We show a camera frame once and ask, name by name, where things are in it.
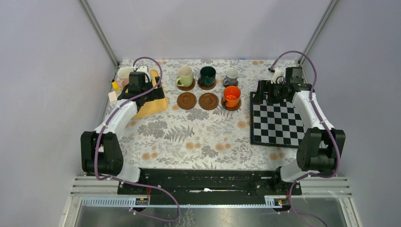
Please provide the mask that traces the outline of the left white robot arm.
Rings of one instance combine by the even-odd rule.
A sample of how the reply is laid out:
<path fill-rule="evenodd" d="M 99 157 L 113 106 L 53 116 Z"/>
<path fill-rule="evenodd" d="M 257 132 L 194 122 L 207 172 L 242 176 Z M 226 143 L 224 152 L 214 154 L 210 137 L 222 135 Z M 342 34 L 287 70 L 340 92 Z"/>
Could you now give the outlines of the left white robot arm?
<path fill-rule="evenodd" d="M 112 113 L 98 127 L 83 132 L 80 137 L 83 171 L 114 176 L 129 182 L 133 193 L 142 194 L 147 182 L 140 177 L 138 167 L 124 163 L 119 139 L 132 117 L 164 98 L 160 76 L 152 75 L 147 69 L 131 72 L 129 83 L 117 97 Z"/>

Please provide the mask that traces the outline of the brown wooden coaster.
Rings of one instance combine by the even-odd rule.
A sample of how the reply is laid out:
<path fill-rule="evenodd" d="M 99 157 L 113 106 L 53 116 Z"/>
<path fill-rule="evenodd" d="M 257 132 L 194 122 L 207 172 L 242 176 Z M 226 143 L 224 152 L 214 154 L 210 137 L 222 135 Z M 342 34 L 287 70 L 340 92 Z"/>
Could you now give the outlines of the brown wooden coaster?
<path fill-rule="evenodd" d="M 184 92 L 177 98 L 177 105 L 184 110 L 189 110 L 197 104 L 197 97 L 190 92 Z"/>
<path fill-rule="evenodd" d="M 241 100 L 240 98 L 238 99 L 237 105 L 234 106 L 234 107 L 228 107 L 228 106 L 226 105 L 227 102 L 228 102 L 227 100 L 221 99 L 221 105 L 222 105 L 222 107 L 223 107 L 224 109 L 228 110 L 228 111 L 236 111 L 236 110 L 238 110 L 238 109 L 241 107 L 241 104 L 242 104 L 242 100 Z"/>
<path fill-rule="evenodd" d="M 182 86 L 181 81 L 177 82 L 177 87 L 178 89 L 182 90 L 182 91 L 189 91 L 192 90 L 195 87 L 195 79 L 192 80 L 192 84 L 188 87 Z"/>
<path fill-rule="evenodd" d="M 213 93 L 205 93 L 199 98 L 199 105 L 204 110 L 213 110 L 218 106 L 219 99 Z"/>
<path fill-rule="evenodd" d="M 214 80 L 213 85 L 210 86 L 210 87 L 203 86 L 203 85 L 201 84 L 201 80 L 200 80 L 200 79 L 197 81 L 197 84 L 198 84 L 198 87 L 201 88 L 201 89 L 203 89 L 203 90 L 211 90 L 211 89 L 213 89 L 213 88 L 216 86 L 217 80 Z"/>

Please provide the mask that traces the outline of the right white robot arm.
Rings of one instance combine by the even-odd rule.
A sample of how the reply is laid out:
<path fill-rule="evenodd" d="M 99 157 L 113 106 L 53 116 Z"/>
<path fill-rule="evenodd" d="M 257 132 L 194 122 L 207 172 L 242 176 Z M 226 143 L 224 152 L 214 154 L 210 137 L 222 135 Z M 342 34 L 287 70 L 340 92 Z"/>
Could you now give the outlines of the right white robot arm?
<path fill-rule="evenodd" d="M 283 75 L 273 68 L 269 71 L 273 78 L 258 81 L 252 103 L 261 104 L 263 99 L 270 104 L 290 101 L 300 114 L 305 129 L 295 161 L 280 167 L 279 177 L 271 182 L 273 192 L 283 195 L 290 189 L 289 182 L 309 176 L 334 177 L 340 168 L 346 135 L 343 130 L 335 129 L 322 113 L 314 92 L 315 84 L 304 82 L 301 67 L 286 68 Z"/>

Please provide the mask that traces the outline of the dark green mug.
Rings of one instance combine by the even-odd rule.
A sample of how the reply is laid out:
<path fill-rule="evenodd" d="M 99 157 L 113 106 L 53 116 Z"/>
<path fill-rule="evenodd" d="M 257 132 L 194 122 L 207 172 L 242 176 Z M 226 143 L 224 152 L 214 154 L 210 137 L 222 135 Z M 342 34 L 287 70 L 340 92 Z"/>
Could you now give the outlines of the dark green mug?
<path fill-rule="evenodd" d="M 202 67 L 200 70 L 199 85 L 202 87 L 212 87 L 216 80 L 216 70 L 211 66 Z"/>

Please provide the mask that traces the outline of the light green mug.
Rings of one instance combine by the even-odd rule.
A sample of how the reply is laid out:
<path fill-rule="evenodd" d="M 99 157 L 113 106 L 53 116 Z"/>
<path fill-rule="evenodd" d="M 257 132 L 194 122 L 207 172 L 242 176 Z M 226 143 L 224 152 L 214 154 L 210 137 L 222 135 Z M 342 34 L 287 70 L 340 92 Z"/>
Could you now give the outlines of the light green mug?
<path fill-rule="evenodd" d="M 190 66 L 181 66 L 178 71 L 176 85 L 178 87 L 190 87 L 193 83 L 193 69 Z"/>

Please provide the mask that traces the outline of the orange mug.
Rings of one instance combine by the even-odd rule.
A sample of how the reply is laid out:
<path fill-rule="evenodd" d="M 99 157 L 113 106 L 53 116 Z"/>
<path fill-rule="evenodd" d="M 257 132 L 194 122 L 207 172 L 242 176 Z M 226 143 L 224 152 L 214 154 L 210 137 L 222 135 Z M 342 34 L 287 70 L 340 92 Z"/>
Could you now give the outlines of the orange mug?
<path fill-rule="evenodd" d="M 228 101 L 226 104 L 228 107 L 234 107 L 237 105 L 240 96 L 241 96 L 241 90 L 238 87 L 228 86 L 224 89 L 222 99 Z"/>

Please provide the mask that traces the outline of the grey mug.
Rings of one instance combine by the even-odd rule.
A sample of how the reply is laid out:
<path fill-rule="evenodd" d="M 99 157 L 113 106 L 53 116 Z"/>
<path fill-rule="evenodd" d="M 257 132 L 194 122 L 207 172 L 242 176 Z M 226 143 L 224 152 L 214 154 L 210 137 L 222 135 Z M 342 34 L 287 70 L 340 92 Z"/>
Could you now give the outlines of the grey mug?
<path fill-rule="evenodd" d="M 228 69 L 226 71 L 226 76 L 223 80 L 223 86 L 237 86 L 238 85 L 238 76 L 239 73 L 236 69 Z"/>

